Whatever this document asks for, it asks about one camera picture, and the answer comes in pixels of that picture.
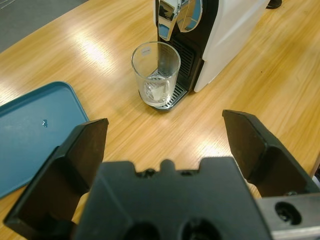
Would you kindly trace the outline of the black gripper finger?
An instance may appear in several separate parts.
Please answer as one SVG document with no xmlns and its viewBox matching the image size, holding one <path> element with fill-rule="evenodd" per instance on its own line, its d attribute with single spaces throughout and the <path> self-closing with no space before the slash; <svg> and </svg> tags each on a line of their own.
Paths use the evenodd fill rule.
<svg viewBox="0 0 320 240">
<path fill-rule="evenodd" d="M 262 197 L 319 193 L 319 187 L 281 141 L 253 114 L 222 112 L 230 151 L 243 177 Z"/>
<path fill-rule="evenodd" d="M 73 234 L 81 197 L 104 158 L 108 120 L 76 126 L 37 171 L 3 220 L 17 234 Z"/>
</svg>

